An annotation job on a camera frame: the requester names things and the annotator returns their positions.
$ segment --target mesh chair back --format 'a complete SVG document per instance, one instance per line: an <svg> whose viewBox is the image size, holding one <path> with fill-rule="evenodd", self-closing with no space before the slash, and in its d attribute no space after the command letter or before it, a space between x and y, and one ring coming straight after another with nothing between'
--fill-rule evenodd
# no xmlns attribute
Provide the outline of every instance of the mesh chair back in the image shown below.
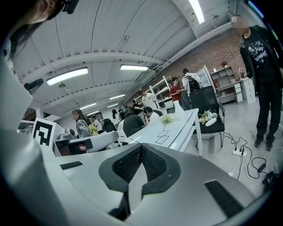
<svg viewBox="0 0 283 226"><path fill-rule="evenodd" d="M212 86L195 90L190 96L192 107L198 108L199 114L203 114L209 109L212 113L219 114L219 105Z"/></svg>

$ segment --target door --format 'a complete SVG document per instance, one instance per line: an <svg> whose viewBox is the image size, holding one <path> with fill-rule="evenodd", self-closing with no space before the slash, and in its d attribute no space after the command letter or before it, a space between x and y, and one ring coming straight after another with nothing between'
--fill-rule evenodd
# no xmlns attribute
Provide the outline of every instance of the door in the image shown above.
<svg viewBox="0 0 283 226"><path fill-rule="evenodd" d="M203 87L212 86L213 89L214 89L214 93L216 93L215 87L213 85L213 81L212 81L211 76L210 76L210 74L207 70L207 67L205 65L201 70L198 71L198 75L199 75L199 78L202 82Z"/></svg>

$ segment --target black shoe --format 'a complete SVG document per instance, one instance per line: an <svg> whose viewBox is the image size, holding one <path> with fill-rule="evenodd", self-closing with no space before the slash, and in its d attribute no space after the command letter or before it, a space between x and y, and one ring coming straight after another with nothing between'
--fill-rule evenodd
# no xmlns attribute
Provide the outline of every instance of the black shoe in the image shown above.
<svg viewBox="0 0 283 226"><path fill-rule="evenodd" d="M255 147L256 147L256 148L259 148L259 147L260 147L260 143L261 143L261 141L256 140L256 141L255 141Z"/></svg>
<svg viewBox="0 0 283 226"><path fill-rule="evenodd" d="M266 145L265 145L265 150L271 151L271 149L272 149L272 144L266 143Z"/></svg>

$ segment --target power strip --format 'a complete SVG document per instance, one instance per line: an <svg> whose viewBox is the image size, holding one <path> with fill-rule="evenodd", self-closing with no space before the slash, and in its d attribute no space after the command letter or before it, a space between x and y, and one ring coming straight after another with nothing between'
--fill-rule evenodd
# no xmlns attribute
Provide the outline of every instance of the power strip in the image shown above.
<svg viewBox="0 0 283 226"><path fill-rule="evenodd" d="M242 156L242 152L239 150L239 149L237 149L237 150L234 150L234 148L233 148L233 152L232 152L232 154L233 155L236 155L236 156ZM246 151L244 151L244 153L243 153L243 157L246 157L246 155L247 155L247 152Z"/></svg>

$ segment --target red shirt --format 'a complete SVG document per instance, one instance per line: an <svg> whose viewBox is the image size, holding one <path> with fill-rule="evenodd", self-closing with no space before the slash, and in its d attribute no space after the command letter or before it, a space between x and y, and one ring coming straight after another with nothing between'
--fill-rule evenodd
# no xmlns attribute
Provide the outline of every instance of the red shirt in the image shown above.
<svg viewBox="0 0 283 226"><path fill-rule="evenodd" d="M172 86L170 88L170 94L175 94L177 92L177 90L181 90L181 87L180 86ZM181 103L181 100L182 100L181 92L179 94L177 94L177 95L172 96L172 101L174 102L176 100L178 100L179 103Z"/></svg>

